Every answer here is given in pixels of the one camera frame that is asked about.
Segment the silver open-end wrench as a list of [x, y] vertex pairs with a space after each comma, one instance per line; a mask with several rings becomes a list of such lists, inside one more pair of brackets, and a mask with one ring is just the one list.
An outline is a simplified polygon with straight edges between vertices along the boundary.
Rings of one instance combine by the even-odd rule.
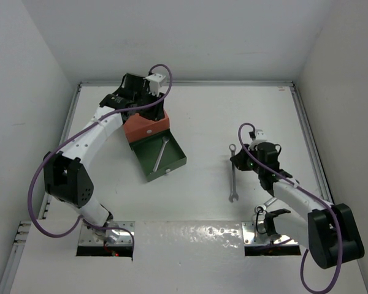
[[[229, 145], [229, 150], [231, 152], [231, 157], [236, 155], [236, 146], [235, 144]], [[236, 167], [233, 162], [231, 162], [231, 193], [229, 196], [229, 201], [234, 203], [239, 200], [239, 195], [236, 191]]]

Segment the orange drawer cabinet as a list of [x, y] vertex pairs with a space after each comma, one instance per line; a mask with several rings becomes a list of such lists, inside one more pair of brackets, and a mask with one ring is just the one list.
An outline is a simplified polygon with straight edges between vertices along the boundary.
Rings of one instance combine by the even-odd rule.
[[143, 118], [137, 113], [130, 116], [123, 124], [123, 130], [128, 143], [134, 143], [164, 130], [168, 130], [169, 128], [170, 119], [166, 112], [164, 112], [164, 118], [159, 121]]

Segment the green bottom drawer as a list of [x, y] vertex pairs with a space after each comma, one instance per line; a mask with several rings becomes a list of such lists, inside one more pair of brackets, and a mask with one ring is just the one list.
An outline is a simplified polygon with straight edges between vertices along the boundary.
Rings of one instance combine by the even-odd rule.
[[184, 166], [187, 157], [170, 129], [129, 144], [150, 182]]

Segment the silver ratchet wrench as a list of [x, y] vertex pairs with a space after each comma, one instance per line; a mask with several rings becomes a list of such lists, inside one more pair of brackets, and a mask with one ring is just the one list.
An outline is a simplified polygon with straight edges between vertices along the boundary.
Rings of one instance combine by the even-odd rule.
[[268, 199], [266, 202], [264, 202], [263, 204], [257, 205], [254, 209], [255, 214], [265, 213], [268, 207], [270, 207], [270, 205], [274, 204], [276, 201], [277, 199], [275, 197], [272, 197]]

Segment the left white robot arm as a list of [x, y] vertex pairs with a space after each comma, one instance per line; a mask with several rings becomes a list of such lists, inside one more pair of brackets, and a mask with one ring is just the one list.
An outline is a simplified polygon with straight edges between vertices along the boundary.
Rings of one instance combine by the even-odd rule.
[[160, 73], [149, 72], [146, 77], [127, 73], [119, 88], [101, 100], [86, 126], [44, 157], [46, 193], [73, 208], [106, 243], [116, 242], [122, 228], [93, 195], [88, 169], [105, 141], [129, 118], [139, 115], [151, 122], [164, 118], [166, 94], [161, 89], [169, 79]]

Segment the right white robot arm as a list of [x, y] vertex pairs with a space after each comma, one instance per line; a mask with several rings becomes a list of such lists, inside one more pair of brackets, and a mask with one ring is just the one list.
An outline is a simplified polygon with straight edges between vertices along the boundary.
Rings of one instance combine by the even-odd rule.
[[255, 172], [261, 187], [286, 205], [266, 213], [267, 235], [288, 235], [306, 247], [322, 269], [336, 266], [339, 252], [344, 263], [362, 258], [364, 245], [351, 208], [306, 195], [280, 168], [278, 156], [275, 144], [262, 142], [253, 149], [246, 144], [230, 158], [236, 169]]

